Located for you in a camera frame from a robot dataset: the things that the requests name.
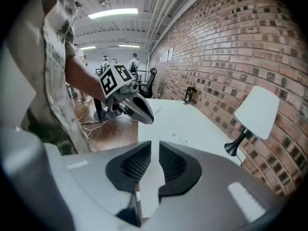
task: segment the black lamp base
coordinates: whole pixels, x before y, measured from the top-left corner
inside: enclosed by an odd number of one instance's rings
[[[239,147],[240,143],[246,137],[248,129],[240,134],[240,136],[233,142],[225,144],[225,150],[230,156],[236,156],[237,148]]]

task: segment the black office chair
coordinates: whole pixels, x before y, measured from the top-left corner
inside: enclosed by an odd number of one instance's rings
[[[152,87],[153,87],[155,75],[157,74],[157,70],[155,68],[152,68],[150,70],[150,73],[151,73],[151,76],[149,78],[148,83],[140,84],[141,80],[137,81],[137,82],[139,82],[139,84],[138,84],[139,93],[145,98],[151,98],[153,96]]]

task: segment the patterned shirt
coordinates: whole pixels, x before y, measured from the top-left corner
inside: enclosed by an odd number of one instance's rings
[[[76,17],[75,0],[29,0],[7,38],[17,66],[37,92],[22,128],[55,144],[62,155],[94,151],[65,85],[65,58],[76,55]]]

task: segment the electrical cable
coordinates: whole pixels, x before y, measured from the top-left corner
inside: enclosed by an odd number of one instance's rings
[[[157,100],[157,104],[159,105],[159,109],[155,111],[155,118],[158,120],[157,118],[157,113],[160,112],[162,110],[162,106],[160,106],[159,102],[158,102],[158,99],[156,98]],[[158,127],[159,127],[159,130],[161,131],[161,133],[163,134],[163,131],[162,131],[162,128],[160,127],[160,124],[159,124],[159,121],[157,121],[157,124],[158,124]]]
[[[98,124],[98,123],[101,123],[103,120],[101,121],[97,121],[97,122],[93,122],[93,123],[88,123],[88,121],[86,123],[80,123],[82,126],[83,125],[92,125],[92,124]]]
[[[85,114],[87,114],[91,109],[93,109],[95,106],[93,106],[92,108],[90,108],[86,113],[84,113],[79,119],[78,119],[78,121],[85,115]]]
[[[92,129],[87,129],[87,128],[83,127],[85,130],[92,131],[94,126],[95,126],[94,122],[93,121],[87,121],[86,124],[93,124]]]
[[[112,117],[112,118],[106,120],[106,121],[105,121],[103,124],[101,124],[100,126],[94,128],[94,129],[92,129],[91,132],[90,132],[89,134],[87,134],[87,136],[90,136],[90,134],[91,134],[95,129],[100,128],[101,126],[103,126],[103,125],[106,124],[108,121],[110,121],[110,120],[112,120],[112,119],[114,119],[114,118],[122,118],[122,119],[130,120],[130,121],[137,121],[137,120],[132,120],[132,119],[129,119],[129,118],[126,118],[126,117],[120,117],[120,116]]]
[[[238,158],[239,158],[239,156],[238,155],[236,155]],[[239,158],[239,160],[241,161],[241,159]],[[240,166],[242,166],[243,165],[243,163],[242,163],[242,161],[241,161],[241,165]]]

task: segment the brick wall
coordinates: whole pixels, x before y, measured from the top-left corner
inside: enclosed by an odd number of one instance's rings
[[[159,57],[174,47],[173,59]],[[279,0],[198,0],[166,33],[150,58],[154,95],[192,103],[230,138],[245,129],[234,111],[254,85],[280,98],[267,140],[249,134],[244,168],[276,194],[292,193],[308,170],[307,44]]]

